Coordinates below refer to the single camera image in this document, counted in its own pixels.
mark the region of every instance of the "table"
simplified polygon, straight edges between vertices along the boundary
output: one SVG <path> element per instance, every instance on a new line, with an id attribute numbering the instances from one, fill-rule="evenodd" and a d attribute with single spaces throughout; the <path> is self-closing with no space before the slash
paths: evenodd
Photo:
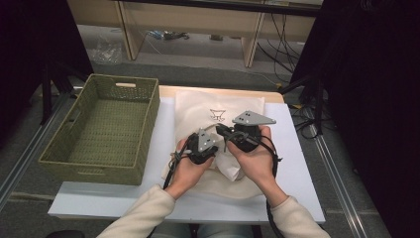
<path id="1" fill-rule="evenodd" d="M 160 86 L 160 108 L 152 135 L 148 162 L 140 186 L 65 181 L 49 211 L 60 218 L 117 219 L 152 185 L 163 184 L 162 166 L 174 148 L 173 95 L 178 89 L 201 90 L 212 93 L 265 97 L 265 115 L 276 119 L 270 125 L 273 142 L 283 161 L 279 164 L 277 182 L 311 212 L 315 221 L 324 223 L 315 188 L 291 121 L 287 105 L 275 92 L 257 92 L 212 88 Z M 189 191 L 181 197 L 174 211 L 166 218 L 172 222 L 235 222 L 266 223 L 263 195 L 248 199 L 232 199 Z"/>

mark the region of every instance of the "wicker basket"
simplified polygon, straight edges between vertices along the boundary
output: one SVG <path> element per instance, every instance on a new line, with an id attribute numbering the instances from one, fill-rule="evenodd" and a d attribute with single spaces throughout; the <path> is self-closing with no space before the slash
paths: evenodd
<path id="1" fill-rule="evenodd" d="M 138 185 L 158 107 L 157 79 L 91 74 L 39 164 L 63 180 Z"/>

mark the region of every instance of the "person's left hand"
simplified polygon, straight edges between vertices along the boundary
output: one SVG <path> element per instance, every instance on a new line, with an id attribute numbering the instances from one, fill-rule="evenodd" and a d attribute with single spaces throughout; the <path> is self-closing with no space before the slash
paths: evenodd
<path id="1" fill-rule="evenodd" d="M 180 140 L 178 142 L 176 150 L 181 150 L 186 140 Z M 194 187 L 204 172 L 213 163 L 213 157 L 207 160 L 201 165 L 196 165 L 189 160 L 189 158 L 183 158 L 179 161 L 175 172 L 172 177 L 172 183 L 165 189 L 173 198 L 178 199 L 190 188 Z"/>

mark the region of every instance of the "metal bracket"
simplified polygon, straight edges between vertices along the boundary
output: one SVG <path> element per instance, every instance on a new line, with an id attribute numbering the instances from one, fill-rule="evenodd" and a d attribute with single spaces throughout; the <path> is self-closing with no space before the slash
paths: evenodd
<path id="1" fill-rule="evenodd" d="M 198 151 L 203 152 L 214 146 L 214 143 L 216 141 L 212 140 L 210 135 L 204 129 L 200 128 L 198 131 Z"/>
<path id="2" fill-rule="evenodd" d="M 242 113 L 241 115 L 233 119 L 232 122 L 240 124 L 240 125 L 244 125 L 244 126 L 258 126 L 258 125 L 276 123 L 274 119 L 262 116 L 253 111 L 245 111 L 244 113 Z"/>

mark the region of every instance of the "cream sleeve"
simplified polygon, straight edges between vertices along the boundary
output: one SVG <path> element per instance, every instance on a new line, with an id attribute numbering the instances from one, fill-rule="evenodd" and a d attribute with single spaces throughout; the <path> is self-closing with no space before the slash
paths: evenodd
<path id="1" fill-rule="evenodd" d="M 285 238 L 330 237 L 312 218 L 311 213 L 290 196 L 281 205 L 271 209 L 275 225 Z"/>
<path id="2" fill-rule="evenodd" d="M 163 222 L 165 217 L 173 212 L 174 207 L 175 199 L 156 184 L 98 237 L 147 237 L 156 226 Z"/>

